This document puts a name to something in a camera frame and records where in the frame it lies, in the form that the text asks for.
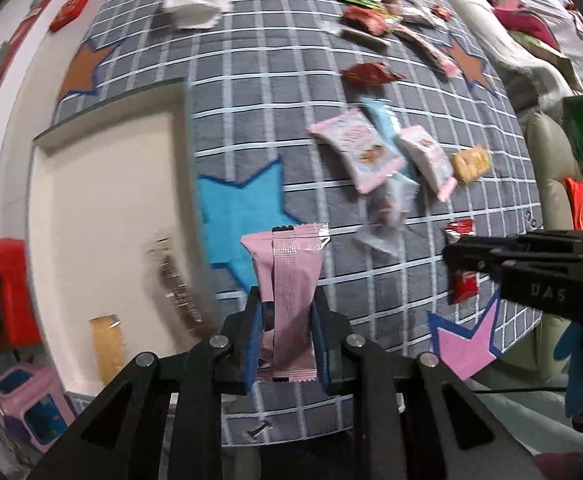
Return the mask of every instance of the pink packet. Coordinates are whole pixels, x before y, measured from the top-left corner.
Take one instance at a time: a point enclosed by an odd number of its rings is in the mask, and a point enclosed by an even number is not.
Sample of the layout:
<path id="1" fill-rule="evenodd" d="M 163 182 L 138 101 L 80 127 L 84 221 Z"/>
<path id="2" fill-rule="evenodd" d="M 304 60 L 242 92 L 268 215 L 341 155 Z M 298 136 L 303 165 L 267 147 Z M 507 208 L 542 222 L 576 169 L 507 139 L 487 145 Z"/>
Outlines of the pink packet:
<path id="1" fill-rule="evenodd" d="M 405 165 L 405 157 L 391 150 L 376 129 L 357 108 L 350 108 L 308 127 L 307 130 L 325 139 L 334 150 L 340 152 L 361 194 L 367 194 L 387 180 L 387 177 Z"/>
<path id="2" fill-rule="evenodd" d="M 425 40 L 425 38 L 417 32 L 414 32 L 410 28 L 405 27 L 405 25 L 400 25 L 399 23 L 393 25 L 390 30 L 404 40 L 419 45 L 425 51 L 425 54 L 427 54 L 427 57 L 434 66 L 440 72 L 443 72 L 449 79 L 460 75 L 460 68 L 456 66 L 456 63 L 454 63 L 449 56 L 440 51 L 440 49 L 434 47 L 429 41 Z"/>
<path id="3" fill-rule="evenodd" d="M 309 334 L 309 310 L 329 241 L 327 224 L 304 224 L 240 239 L 254 260 L 261 301 L 274 302 L 273 330 L 263 336 L 260 358 L 270 365 L 258 370 L 260 380 L 316 378 Z"/>
<path id="4" fill-rule="evenodd" d="M 400 141 L 438 200 L 446 202 L 458 182 L 453 177 L 449 157 L 443 152 L 441 145 L 420 125 L 403 128 Z"/>

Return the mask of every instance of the pink plastic stool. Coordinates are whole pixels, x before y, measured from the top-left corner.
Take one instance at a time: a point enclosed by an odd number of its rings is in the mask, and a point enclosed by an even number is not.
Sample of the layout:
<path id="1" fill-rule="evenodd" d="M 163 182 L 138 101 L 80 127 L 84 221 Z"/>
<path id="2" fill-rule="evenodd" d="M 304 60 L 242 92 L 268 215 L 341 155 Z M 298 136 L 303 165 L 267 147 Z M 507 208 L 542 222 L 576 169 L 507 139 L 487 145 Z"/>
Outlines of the pink plastic stool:
<path id="1" fill-rule="evenodd" d="M 54 371 L 25 363 L 0 376 L 0 409 L 8 432 L 42 452 L 75 418 Z"/>

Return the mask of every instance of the gray plaid mat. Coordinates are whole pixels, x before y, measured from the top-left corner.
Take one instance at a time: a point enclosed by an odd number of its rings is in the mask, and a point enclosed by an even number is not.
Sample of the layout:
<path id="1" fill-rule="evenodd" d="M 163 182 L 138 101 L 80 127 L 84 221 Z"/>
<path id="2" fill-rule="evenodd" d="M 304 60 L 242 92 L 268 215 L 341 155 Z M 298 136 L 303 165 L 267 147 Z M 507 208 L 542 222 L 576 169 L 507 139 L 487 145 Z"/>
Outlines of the gray plaid mat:
<path id="1" fill-rule="evenodd" d="M 366 48 L 319 31 L 336 21 L 335 0 L 235 0 L 217 27 L 178 32 L 160 10 L 161 0 L 107 0 L 86 38 L 98 47 L 124 40 L 96 71 L 98 95 L 65 98 L 54 122 L 98 101 L 150 83 L 186 76 L 191 85 L 198 170 L 241 182 L 282 157 L 284 203 L 303 222 L 329 222 L 331 242 L 319 281 L 332 309 L 347 314 L 355 330 L 386 349 L 414 356 L 431 348 L 427 313 L 473 327 L 494 291 L 481 278 L 478 298 L 447 304 L 441 259 L 442 227 L 472 216 L 480 235 L 524 232 L 542 224 L 538 190 L 527 148 L 505 89 L 487 62 L 495 93 L 468 88 L 463 78 L 438 79 L 421 57 L 397 39 L 385 59 L 406 79 L 385 85 L 403 126 L 422 124 L 449 152 L 484 144 L 493 168 L 478 183 L 459 187 L 450 203 L 438 202 L 422 183 L 406 221 L 396 260 L 353 243 L 364 222 L 358 196 L 339 156 L 317 145 L 306 126 L 341 113 L 345 95 L 339 71 L 379 61 Z M 427 6 L 445 0 L 423 0 Z M 485 57 L 457 19 L 451 33 L 470 53 Z M 424 29 L 432 41 L 448 34 Z M 222 317 L 243 308 L 245 294 L 227 270 L 213 271 Z M 540 313 L 503 302 L 494 344 L 505 351 L 540 320 Z M 75 399 L 78 409 L 84 400 Z M 257 440 L 246 431 L 267 419 Z M 224 404 L 226 446 L 310 438 L 351 425 L 351 399 L 327 398 L 317 383 L 257 384 L 252 396 Z"/>

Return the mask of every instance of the orange star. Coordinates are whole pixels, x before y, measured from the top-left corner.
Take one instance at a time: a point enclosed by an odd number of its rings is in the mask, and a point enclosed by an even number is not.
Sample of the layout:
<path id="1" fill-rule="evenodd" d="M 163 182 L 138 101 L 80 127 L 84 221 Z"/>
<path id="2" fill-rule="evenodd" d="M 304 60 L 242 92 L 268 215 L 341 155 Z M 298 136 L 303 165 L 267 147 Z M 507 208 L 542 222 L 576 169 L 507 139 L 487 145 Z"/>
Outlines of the orange star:
<path id="1" fill-rule="evenodd" d="M 441 50 L 453 57 L 456 64 L 462 70 L 467 86 L 470 89 L 478 83 L 484 89 L 490 92 L 494 91 L 494 87 L 492 87 L 485 74 L 483 74 L 483 70 L 485 69 L 484 59 L 479 56 L 473 56 L 473 54 L 468 54 L 453 36 L 451 37 L 451 46 L 443 46 Z"/>
<path id="2" fill-rule="evenodd" d="M 118 43 L 112 43 L 97 50 L 91 40 L 85 41 L 67 69 L 65 79 L 60 86 L 57 102 L 69 94 L 91 94 L 96 91 L 96 67 L 109 56 Z"/>

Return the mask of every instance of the star pattern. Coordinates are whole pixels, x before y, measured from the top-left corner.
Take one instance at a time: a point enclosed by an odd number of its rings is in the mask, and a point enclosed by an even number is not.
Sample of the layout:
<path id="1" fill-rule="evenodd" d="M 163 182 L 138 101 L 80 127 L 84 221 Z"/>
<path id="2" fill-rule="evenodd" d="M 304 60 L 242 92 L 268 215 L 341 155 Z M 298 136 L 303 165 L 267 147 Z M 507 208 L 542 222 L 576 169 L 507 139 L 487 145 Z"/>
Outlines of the star pattern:
<path id="1" fill-rule="evenodd" d="M 484 74 L 487 65 L 485 60 L 480 56 L 469 54 L 453 35 L 450 34 L 450 37 L 451 46 L 441 46 L 441 50 L 451 56 L 462 70 L 462 75 L 469 89 L 471 90 L 474 85 L 479 84 L 485 90 L 494 92 L 494 87 Z"/>
<path id="2" fill-rule="evenodd" d="M 71 94 L 96 95 L 96 67 L 118 47 L 119 43 L 95 49 L 91 40 L 80 45 L 65 73 L 57 102 Z"/>
<path id="3" fill-rule="evenodd" d="M 210 265 L 229 269 L 248 292 L 252 285 L 257 285 L 256 274 L 240 237 L 300 223 L 284 210 L 283 160 L 278 158 L 242 184 L 201 175 L 198 194 Z"/>
<path id="4" fill-rule="evenodd" d="M 433 352 L 461 379 L 482 370 L 501 352 L 494 346 L 494 326 L 500 308 L 500 290 L 491 297 L 473 329 L 429 313 Z"/>

